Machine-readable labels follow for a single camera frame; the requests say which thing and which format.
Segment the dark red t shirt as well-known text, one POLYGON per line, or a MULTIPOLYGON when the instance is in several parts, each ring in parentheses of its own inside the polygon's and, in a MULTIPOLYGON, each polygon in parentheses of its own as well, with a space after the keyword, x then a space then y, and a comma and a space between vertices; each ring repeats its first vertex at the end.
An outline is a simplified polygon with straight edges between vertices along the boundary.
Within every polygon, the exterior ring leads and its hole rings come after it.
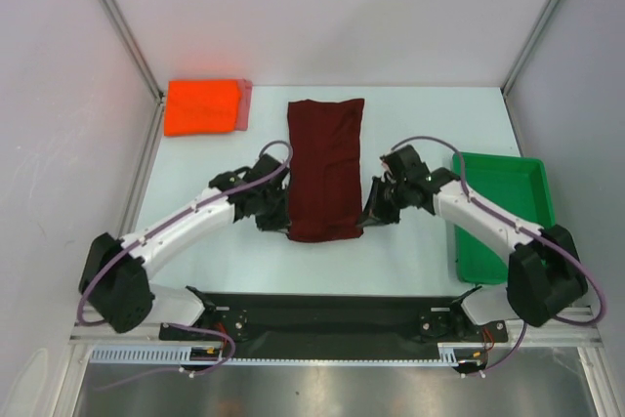
POLYGON ((290 240, 354 239, 362 212, 360 132, 365 99, 302 100, 287 108, 290 240))

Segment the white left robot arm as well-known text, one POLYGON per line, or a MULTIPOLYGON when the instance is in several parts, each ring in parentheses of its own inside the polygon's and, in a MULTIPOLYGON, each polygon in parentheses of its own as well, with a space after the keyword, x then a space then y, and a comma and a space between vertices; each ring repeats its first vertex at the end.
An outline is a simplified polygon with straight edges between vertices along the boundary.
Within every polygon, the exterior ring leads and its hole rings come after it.
POLYGON ((261 220, 283 208, 289 174, 287 163, 269 154, 253 167, 213 178, 182 209, 152 226, 119 238, 105 232, 90 246, 79 291, 81 306, 90 305, 119 334, 145 322, 178 323, 194 339, 208 337, 215 316, 194 288, 174 289, 154 283, 173 258, 209 233, 248 217, 261 220))

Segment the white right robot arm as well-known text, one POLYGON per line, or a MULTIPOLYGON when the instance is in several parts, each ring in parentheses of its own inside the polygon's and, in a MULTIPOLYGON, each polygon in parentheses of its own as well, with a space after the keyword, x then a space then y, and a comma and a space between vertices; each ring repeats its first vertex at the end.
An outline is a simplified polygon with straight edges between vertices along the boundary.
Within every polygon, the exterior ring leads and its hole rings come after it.
POLYGON ((450 327, 462 340, 475 339, 485 324, 500 319, 540 327, 588 292, 585 276, 570 262, 576 252, 566 229, 544 229, 514 216, 445 168, 375 177, 357 225, 396 224, 400 211, 410 207, 462 229, 507 265, 505 284, 480 287, 459 299, 461 309, 450 316, 450 327))

